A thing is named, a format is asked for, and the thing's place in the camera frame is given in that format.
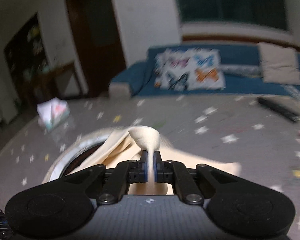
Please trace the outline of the blue sofa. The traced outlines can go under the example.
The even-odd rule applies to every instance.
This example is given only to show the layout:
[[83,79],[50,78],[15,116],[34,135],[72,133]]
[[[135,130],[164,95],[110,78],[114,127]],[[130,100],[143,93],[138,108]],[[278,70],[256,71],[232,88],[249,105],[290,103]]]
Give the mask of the blue sofa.
[[[172,91],[155,87],[156,56],[165,50],[186,51],[190,48],[217,49],[221,57],[221,68],[225,74],[223,90]],[[264,83],[259,76],[260,56],[256,45],[245,44],[178,44],[150,47],[147,59],[131,65],[115,76],[109,85],[109,95],[116,98],[133,96],[163,96],[181,94],[265,94],[288,95],[283,85]]]

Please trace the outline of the butterfly print pillow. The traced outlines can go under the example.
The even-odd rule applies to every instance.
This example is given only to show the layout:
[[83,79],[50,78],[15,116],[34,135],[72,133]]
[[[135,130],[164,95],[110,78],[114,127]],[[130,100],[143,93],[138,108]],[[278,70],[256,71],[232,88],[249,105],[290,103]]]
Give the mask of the butterfly print pillow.
[[162,90],[223,90],[221,57],[216,49],[166,49],[155,57],[154,86]]

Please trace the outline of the black remote control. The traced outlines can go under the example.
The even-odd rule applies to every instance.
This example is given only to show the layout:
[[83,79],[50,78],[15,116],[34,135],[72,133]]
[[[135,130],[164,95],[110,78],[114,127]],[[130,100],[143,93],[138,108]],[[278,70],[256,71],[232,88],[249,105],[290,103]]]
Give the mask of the black remote control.
[[276,112],[291,122],[300,122],[300,115],[287,107],[264,97],[258,97],[257,102],[267,109]]

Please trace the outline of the beige cushion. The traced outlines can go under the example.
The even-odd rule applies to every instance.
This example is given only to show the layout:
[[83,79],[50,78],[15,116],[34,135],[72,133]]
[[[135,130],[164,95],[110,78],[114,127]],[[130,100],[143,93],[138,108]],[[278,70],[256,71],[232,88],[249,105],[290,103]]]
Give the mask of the beige cushion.
[[298,54],[294,48],[265,42],[257,47],[263,82],[300,86]]

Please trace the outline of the dark window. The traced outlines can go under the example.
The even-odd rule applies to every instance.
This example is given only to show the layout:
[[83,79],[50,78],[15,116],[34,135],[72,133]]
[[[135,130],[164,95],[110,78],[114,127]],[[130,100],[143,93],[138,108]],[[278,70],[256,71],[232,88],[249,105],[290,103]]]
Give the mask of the dark window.
[[180,20],[233,22],[287,31],[284,0],[176,0]]

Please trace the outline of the grey star tablecloth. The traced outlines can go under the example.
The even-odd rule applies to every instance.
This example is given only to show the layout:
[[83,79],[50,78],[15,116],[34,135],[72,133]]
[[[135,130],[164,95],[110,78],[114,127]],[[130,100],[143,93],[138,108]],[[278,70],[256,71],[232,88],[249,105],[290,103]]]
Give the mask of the grey star tablecloth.
[[[290,97],[277,101],[300,114]],[[52,132],[33,112],[0,132],[0,209],[15,193],[40,184],[53,162],[84,136],[108,127],[151,126],[173,147],[224,163],[241,177],[286,194],[295,204],[290,230],[300,239],[300,122],[293,123],[252,95],[188,95],[72,100],[70,116]]]

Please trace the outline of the cream sweatshirt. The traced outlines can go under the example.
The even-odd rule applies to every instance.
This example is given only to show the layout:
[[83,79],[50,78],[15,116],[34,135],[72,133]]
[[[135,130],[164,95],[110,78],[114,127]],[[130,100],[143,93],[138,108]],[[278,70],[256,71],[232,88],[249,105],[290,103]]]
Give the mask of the cream sweatshirt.
[[115,168],[122,161],[140,160],[141,151],[148,149],[159,150],[162,160],[179,161],[188,168],[206,164],[235,176],[239,176],[241,172],[240,163],[222,163],[170,147],[160,139],[157,130],[148,126],[132,126],[113,131],[98,150],[71,172],[75,173],[97,164]]

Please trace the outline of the tissue box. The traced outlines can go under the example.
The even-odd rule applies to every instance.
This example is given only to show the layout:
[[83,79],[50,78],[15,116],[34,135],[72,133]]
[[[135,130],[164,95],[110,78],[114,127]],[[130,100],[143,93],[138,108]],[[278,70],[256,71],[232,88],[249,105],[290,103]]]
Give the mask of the tissue box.
[[38,104],[37,113],[39,126],[50,132],[69,117],[70,108],[66,101],[53,98]]

